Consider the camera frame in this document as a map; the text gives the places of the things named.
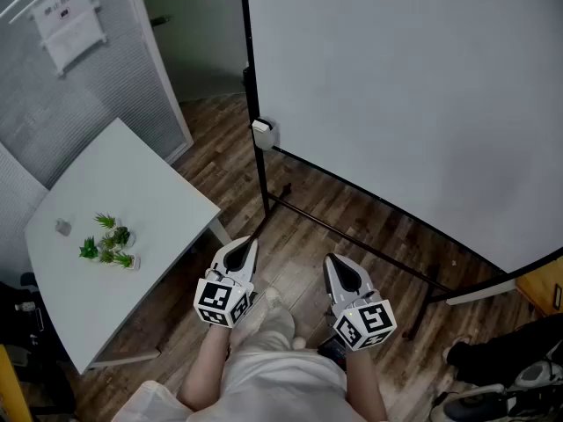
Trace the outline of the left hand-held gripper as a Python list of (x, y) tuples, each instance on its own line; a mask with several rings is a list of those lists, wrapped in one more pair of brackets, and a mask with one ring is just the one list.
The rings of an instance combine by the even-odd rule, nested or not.
[(257, 239), (243, 236), (216, 252), (211, 262), (213, 269), (207, 269), (199, 279), (194, 296), (194, 309), (203, 322), (235, 328), (245, 317), (256, 292), (254, 285), (244, 280), (252, 280), (258, 249)]

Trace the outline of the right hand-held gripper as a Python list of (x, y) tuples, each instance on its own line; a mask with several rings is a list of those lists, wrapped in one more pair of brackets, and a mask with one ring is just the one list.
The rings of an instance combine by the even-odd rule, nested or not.
[(324, 278), (332, 301), (331, 326), (349, 350), (379, 345), (397, 329), (390, 302), (372, 288), (367, 271), (353, 260), (326, 255)]

